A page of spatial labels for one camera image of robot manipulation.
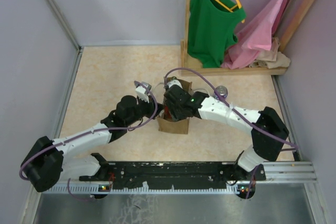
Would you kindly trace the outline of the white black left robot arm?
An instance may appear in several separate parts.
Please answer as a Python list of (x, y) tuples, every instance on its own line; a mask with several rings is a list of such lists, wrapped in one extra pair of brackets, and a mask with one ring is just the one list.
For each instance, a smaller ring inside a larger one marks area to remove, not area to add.
[(162, 110), (163, 105), (153, 97), (143, 101), (126, 95), (115, 110), (88, 130), (53, 140), (47, 136), (39, 138), (22, 162), (20, 174), (39, 193), (49, 190), (60, 180), (107, 180), (112, 183), (115, 173), (102, 155), (92, 153), (86, 158), (78, 158), (78, 155), (120, 139), (136, 129), (135, 122), (154, 119)]

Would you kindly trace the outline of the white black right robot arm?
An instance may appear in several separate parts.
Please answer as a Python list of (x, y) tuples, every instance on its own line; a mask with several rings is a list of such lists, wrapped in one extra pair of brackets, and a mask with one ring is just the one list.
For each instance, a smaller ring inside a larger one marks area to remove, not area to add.
[(289, 135), (278, 113), (270, 107), (258, 111), (229, 106), (204, 92), (190, 94), (176, 84), (165, 91), (164, 104), (174, 120), (196, 117), (229, 125), (251, 136), (252, 144), (234, 167), (235, 175), (242, 180), (248, 179), (258, 165), (276, 161)]

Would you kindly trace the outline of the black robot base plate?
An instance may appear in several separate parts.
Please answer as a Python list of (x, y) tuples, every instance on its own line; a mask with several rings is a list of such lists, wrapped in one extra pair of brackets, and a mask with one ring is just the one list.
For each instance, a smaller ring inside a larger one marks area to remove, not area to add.
[(100, 168), (94, 175), (83, 175), (79, 180), (101, 182), (99, 191), (104, 193), (208, 193), (233, 189), (240, 198), (245, 199), (254, 195), (258, 181), (266, 180), (263, 165), (247, 172), (237, 162), (108, 162), (98, 153), (92, 156)]

